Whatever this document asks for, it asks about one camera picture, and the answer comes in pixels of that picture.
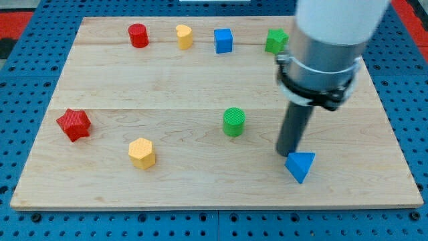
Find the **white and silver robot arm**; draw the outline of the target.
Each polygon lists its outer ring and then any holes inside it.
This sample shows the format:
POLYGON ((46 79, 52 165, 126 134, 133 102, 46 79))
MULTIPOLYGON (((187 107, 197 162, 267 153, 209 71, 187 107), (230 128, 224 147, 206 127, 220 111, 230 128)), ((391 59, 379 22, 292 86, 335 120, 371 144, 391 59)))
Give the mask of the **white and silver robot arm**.
POLYGON ((337 108, 353 93, 361 55, 389 0, 299 0, 278 82, 300 106, 337 108))

